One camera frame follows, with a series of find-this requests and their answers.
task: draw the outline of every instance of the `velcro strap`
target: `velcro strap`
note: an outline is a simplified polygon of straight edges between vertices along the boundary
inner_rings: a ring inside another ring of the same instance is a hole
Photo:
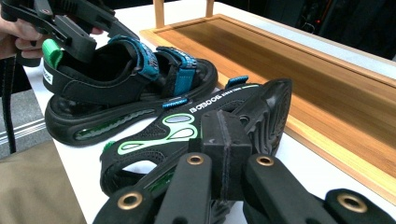
[[[158,61],[154,53],[145,44],[140,41],[124,35],[116,35],[112,37],[108,43],[114,41],[126,41],[130,43],[137,53],[137,70],[136,73],[154,81],[159,77]]]
[[[225,86],[225,89],[231,88],[239,84],[247,83],[247,81],[248,81],[248,76],[230,78],[227,82],[227,85]]]
[[[178,63],[174,95],[178,96],[190,91],[197,67],[197,61],[195,58],[175,48],[158,47],[157,50],[167,53]]]

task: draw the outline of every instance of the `gray fabric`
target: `gray fabric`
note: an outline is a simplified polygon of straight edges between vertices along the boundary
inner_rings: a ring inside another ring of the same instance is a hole
[[[0,223],[86,223],[52,141],[0,160]]]
[[[17,135],[16,145],[17,151],[23,151],[45,141],[52,139],[47,129],[33,132],[32,125],[44,123],[44,117],[38,105],[35,93],[32,90],[22,91],[11,95],[11,117],[14,125],[15,134]],[[26,135],[18,136],[18,132],[25,130]],[[6,127],[3,122],[3,107],[0,103],[0,140],[5,137],[7,140]],[[8,141],[2,143],[0,141],[0,158],[9,155]]]

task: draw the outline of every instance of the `wooden tray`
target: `wooden tray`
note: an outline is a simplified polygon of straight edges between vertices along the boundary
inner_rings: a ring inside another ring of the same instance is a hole
[[[290,77],[285,132],[396,204],[396,80],[223,15],[141,35],[208,59],[221,87],[240,75],[259,83]]]

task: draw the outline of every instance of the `white table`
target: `white table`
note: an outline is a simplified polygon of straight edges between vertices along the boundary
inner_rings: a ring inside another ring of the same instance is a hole
[[[165,24],[192,20],[205,16],[205,1],[184,0],[166,3],[164,5],[164,11]],[[396,78],[396,66],[385,63],[382,60],[373,59],[367,56],[367,54],[345,49],[340,47],[340,45],[329,41],[323,41],[320,38],[303,32],[295,31],[276,22],[260,20],[257,16],[234,7],[215,3],[214,14],[218,13],[292,39],[310,48],[324,51],[332,56],[373,70],[377,73]],[[153,6],[121,9],[117,11],[116,16],[137,34],[139,34],[140,30],[155,27]],[[100,47],[107,42],[108,37],[100,35],[96,37],[96,40],[98,42],[98,47]],[[148,41],[142,39],[142,42],[146,43],[150,48],[155,49]],[[37,68],[25,69],[41,110],[44,113],[51,93],[45,89],[42,83],[42,64]],[[148,119],[137,123],[124,132],[112,137],[111,140],[118,140],[122,137],[137,133],[144,129],[151,121],[152,119]],[[64,168],[88,223],[93,222],[96,214],[107,200],[107,196],[101,191],[99,185],[101,171],[99,156],[107,142],[108,140],[90,147],[75,148],[65,146],[55,141]],[[331,189],[352,189],[365,195],[373,203],[382,207],[396,219],[396,206],[373,193],[371,190],[329,164],[286,134],[283,135],[276,156],[283,161],[309,192],[319,196],[319,198],[324,198],[326,192]],[[147,168],[148,165],[143,164],[142,166],[143,168]],[[241,203],[238,203],[234,206],[226,223],[246,223],[241,212],[241,205]]]

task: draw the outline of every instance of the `hand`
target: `hand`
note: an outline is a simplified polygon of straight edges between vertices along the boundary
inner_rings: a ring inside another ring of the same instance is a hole
[[[103,30],[98,28],[92,29],[94,35],[102,32]],[[41,45],[46,38],[48,37],[38,33],[35,27],[27,21],[11,22],[0,17],[0,59],[14,56],[17,49],[21,49],[23,58],[41,58],[43,56]]]

